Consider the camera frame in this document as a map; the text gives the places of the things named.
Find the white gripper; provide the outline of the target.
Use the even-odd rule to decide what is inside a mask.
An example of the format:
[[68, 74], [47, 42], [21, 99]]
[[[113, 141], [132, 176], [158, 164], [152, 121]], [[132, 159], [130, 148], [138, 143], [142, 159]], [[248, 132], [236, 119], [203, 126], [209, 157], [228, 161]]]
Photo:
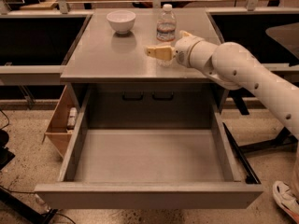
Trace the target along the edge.
[[148, 46], [146, 54], [152, 58], [163, 61], [171, 61], [176, 58], [177, 63], [186, 68], [202, 68], [203, 63], [198, 58], [198, 52], [194, 50], [195, 46], [203, 41], [203, 38], [194, 36], [186, 31], [179, 31], [181, 39], [178, 40], [174, 48], [166, 46]]

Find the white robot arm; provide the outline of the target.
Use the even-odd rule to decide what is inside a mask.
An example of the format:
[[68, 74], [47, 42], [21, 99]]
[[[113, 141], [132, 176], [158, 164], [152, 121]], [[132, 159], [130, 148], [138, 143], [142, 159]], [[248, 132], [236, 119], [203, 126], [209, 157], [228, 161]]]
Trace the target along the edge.
[[147, 46], [148, 56], [200, 71], [227, 90], [244, 88], [299, 138], [299, 88], [269, 71], [235, 42], [215, 45], [202, 37], [181, 33], [173, 46]]

